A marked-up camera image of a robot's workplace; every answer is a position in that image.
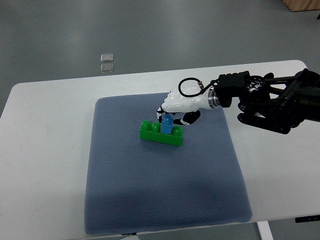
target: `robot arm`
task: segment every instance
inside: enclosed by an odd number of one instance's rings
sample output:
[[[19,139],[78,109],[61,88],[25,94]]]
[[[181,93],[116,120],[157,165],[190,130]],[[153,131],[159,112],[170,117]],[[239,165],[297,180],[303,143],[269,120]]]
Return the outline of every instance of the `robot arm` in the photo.
[[[181,87],[182,83],[195,80],[200,87]],[[285,89],[273,85],[285,84]],[[173,89],[157,111],[162,113],[186,113],[175,124],[189,125],[200,117],[200,108],[230,107],[232,98],[238,97],[238,120],[250,126],[287,134],[303,120],[320,122],[320,75],[304,69],[295,76],[274,78],[272,73],[251,76],[248,71],[222,74],[204,87],[196,78],[182,80]]]

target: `gray mat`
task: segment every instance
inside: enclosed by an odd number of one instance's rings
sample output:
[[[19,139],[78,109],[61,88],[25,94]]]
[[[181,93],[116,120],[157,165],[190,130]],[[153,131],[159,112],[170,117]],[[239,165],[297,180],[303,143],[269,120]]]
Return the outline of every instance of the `gray mat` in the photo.
[[[157,120],[166,95],[97,101],[85,193],[87,234],[243,223],[252,217],[221,108],[202,110],[196,123],[183,126],[182,146],[139,138],[141,122]]]

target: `green building block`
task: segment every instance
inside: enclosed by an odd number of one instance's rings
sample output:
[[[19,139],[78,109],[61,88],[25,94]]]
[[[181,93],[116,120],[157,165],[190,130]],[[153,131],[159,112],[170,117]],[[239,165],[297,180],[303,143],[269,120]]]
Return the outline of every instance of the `green building block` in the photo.
[[[183,130],[180,126],[172,128],[171,134],[160,133],[161,124],[154,122],[151,124],[149,121],[143,121],[140,128],[140,139],[149,141],[181,146]]]

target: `black cable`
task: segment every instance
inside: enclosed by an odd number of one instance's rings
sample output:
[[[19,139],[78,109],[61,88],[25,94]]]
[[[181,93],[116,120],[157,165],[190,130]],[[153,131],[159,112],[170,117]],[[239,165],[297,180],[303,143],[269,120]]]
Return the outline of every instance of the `black cable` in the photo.
[[[179,91],[179,93],[180,93],[182,96],[184,96],[184,97],[186,97],[186,98],[197,97],[197,96],[203,94],[209,87],[213,86],[213,83],[209,83],[209,84],[208,84],[204,89],[202,89],[200,92],[198,92],[198,93],[196,93],[196,94],[187,95],[187,94],[184,94],[184,93],[181,91],[181,85],[182,85],[184,82],[190,81],[190,80],[196,81],[196,82],[198,82],[198,84],[201,83],[201,81],[200,81],[199,79],[195,78],[195,77],[187,77],[187,78],[183,79],[183,80],[179,83],[179,85],[178,85],[178,91]]]

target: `small clear object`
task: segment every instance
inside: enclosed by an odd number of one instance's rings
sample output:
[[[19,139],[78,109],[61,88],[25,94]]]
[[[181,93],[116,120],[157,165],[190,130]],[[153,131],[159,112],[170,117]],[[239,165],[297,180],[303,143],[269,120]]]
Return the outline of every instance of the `small clear object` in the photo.
[[[112,73],[114,71],[113,63],[101,64],[101,73]]]
[[[113,53],[104,53],[101,55],[101,62],[112,62],[114,60],[114,54]]]

